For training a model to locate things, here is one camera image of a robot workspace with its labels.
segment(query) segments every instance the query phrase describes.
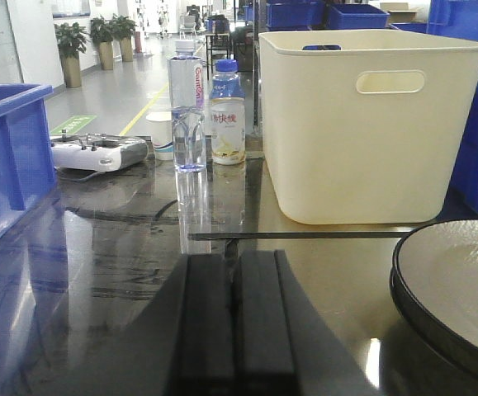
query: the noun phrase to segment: water bottle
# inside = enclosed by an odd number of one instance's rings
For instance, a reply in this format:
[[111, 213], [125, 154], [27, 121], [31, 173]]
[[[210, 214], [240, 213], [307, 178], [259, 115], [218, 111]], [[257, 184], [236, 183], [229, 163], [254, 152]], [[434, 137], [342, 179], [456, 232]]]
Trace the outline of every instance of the water bottle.
[[177, 54], [168, 60], [174, 167], [179, 172], [206, 168], [203, 68], [194, 51], [193, 40], [176, 40]]
[[215, 67], [210, 94], [213, 162], [233, 165], [246, 156], [244, 91], [235, 59], [218, 60]]

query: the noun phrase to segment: table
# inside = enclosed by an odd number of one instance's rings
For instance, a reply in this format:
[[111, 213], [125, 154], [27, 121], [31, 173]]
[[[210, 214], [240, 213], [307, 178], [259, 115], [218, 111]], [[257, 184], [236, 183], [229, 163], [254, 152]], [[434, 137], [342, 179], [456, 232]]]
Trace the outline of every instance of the table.
[[[86, 183], [60, 180], [0, 239], [0, 394], [43, 394], [116, 342], [153, 306], [181, 252], [233, 261], [246, 249], [286, 251], [321, 318], [382, 394], [478, 394], [478, 380], [424, 344], [390, 298], [392, 250], [420, 224], [295, 223], [277, 207], [257, 143], [248, 141], [246, 163], [210, 162], [197, 174], [151, 156]], [[472, 217], [450, 191], [431, 222]]]

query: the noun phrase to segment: potted plant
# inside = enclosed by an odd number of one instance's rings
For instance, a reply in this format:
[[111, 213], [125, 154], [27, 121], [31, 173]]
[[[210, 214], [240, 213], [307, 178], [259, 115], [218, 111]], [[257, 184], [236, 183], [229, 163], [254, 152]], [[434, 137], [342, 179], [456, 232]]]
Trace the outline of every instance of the potted plant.
[[99, 59], [103, 70], [114, 69], [114, 51], [112, 49], [112, 25], [105, 21], [103, 16], [93, 18], [90, 21], [90, 38], [97, 45]]
[[55, 25], [55, 37], [59, 47], [60, 63], [63, 67], [64, 82], [68, 88], [81, 87], [81, 66], [79, 52], [86, 52], [85, 28], [77, 22], [69, 25]]
[[120, 41], [121, 59], [123, 62], [132, 62], [132, 36], [136, 32], [136, 22], [127, 16], [114, 14], [111, 24], [112, 35]]

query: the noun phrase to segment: plant pot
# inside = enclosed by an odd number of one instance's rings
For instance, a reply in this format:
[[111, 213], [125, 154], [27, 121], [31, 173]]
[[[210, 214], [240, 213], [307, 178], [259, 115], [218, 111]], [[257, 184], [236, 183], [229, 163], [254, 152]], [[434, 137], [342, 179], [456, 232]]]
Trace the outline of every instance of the plant pot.
[[63, 67], [64, 82], [68, 88], [81, 87], [81, 65], [79, 57], [61, 57], [60, 64]]
[[101, 68], [103, 70], [114, 69], [114, 51], [111, 41], [99, 43], [99, 60], [101, 60]]
[[132, 39], [121, 39], [120, 40], [120, 49], [121, 49], [121, 60], [123, 62], [132, 62], [134, 59], [132, 54]]

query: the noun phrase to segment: green floor sign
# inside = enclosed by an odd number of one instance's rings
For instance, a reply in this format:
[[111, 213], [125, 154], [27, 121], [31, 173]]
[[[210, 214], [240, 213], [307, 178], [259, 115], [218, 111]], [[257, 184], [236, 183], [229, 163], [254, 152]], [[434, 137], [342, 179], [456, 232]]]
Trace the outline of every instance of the green floor sign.
[[62, 130], [66, 130], [67, 134], [76, 134], [81, 130], [85, 125], [90, 123], [96, 115], [74, 115], [69, 120], [66, 120], [61, 125], [58, 125], [56, 128], [53, 128], [50, 131], [50, 134], [61, 134]]

